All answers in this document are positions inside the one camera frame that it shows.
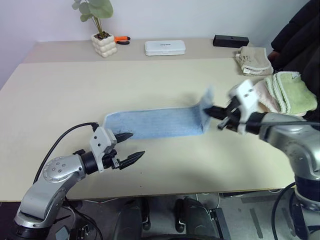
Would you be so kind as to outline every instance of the table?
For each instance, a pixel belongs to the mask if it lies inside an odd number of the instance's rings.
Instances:
[[[187,53],[192,53],[187,42]],[[82,45],[88,55],[78,53],[73,58],[73,52],[81,49],[76,45]],[[59,54],[45,57],[58,49]],[[89,42],[41,43],[0,91],[0,201],[22,199],[51,145],[76,124],[102,124],[106,114],[116,111],[191,106],[210,85],[214,103],[225,106],[228,90],[248,78],[230,57],[234,49],[211,46],[204,57],[197,53],[194,59],[187,54],[149,58],[130,46],[120,46],[118,53],[103,59],[89,49]],[[120,60],[125,51],[129,60]],[[281,151],[256,135],[219,131],[218,123],[213,119],[210,129],[199,136],[122,142],[116,146],[120,159],[138,151],[146,151],[145,155],[124,170],[87,176],[68,197],[263,190],[282,188],[294,180]],[[73,131],[51,158],[88,150],[91,135],[90,127]]]

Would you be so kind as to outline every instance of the pliers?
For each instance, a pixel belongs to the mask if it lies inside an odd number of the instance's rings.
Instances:
[[[116,44],[120,44],[120,45],[128,45],[130,42],[128,40],[130,40],[131,38],[129,36],[115,36],[114,37],[114,41]]]

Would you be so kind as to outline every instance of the blue towel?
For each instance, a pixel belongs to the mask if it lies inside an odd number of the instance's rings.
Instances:
[[[115,112],[105,116],[103,126],[114,134],[132,133],[132,139],[201,135],[209,127],[204,109],[213,105],[212,99],[209,88],[194,106]]]

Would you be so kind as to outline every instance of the white box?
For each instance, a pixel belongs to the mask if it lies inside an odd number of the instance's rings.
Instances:
[[[182,40],[165,40],[165,41],[146,41],[145,55],[183,55],[186,52],[186,46]]]

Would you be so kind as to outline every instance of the black box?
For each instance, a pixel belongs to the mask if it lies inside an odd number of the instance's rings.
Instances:
[[[215,35],[213,39],[213,46],[216,47],[241,48],[248,43],[249,39],[243,36]]]

